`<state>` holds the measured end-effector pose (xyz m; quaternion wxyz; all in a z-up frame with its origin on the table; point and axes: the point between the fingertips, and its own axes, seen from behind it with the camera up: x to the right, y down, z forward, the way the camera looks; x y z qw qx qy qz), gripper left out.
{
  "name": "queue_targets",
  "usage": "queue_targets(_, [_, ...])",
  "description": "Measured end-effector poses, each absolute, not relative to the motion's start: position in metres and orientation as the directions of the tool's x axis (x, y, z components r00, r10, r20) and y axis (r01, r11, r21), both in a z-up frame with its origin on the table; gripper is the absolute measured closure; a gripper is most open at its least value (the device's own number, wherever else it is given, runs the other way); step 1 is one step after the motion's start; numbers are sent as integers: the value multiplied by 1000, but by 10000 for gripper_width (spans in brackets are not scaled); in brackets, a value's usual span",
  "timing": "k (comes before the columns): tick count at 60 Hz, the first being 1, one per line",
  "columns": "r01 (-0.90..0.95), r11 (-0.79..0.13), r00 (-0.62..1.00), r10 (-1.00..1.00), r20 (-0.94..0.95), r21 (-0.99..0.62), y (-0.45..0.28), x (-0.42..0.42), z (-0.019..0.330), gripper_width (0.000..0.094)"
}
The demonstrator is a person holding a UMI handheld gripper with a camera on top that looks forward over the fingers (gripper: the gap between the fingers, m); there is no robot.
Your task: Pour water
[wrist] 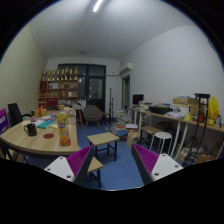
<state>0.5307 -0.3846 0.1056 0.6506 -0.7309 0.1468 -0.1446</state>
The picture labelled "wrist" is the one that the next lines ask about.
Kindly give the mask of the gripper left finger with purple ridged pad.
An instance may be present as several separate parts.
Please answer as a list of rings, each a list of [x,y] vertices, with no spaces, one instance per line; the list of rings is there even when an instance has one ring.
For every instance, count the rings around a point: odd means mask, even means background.
[[[85,180],[93,156],[93,146],[89,145],[68,157],[59,156],[45,168],[45,171],[81,185]]]

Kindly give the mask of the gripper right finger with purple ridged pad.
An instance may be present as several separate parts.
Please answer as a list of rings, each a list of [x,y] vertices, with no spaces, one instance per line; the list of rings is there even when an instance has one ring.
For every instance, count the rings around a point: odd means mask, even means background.
[[[166,153],[158,155],[137,144],[132,145],[131,153],[144,185],[182,169],[182,166]]]

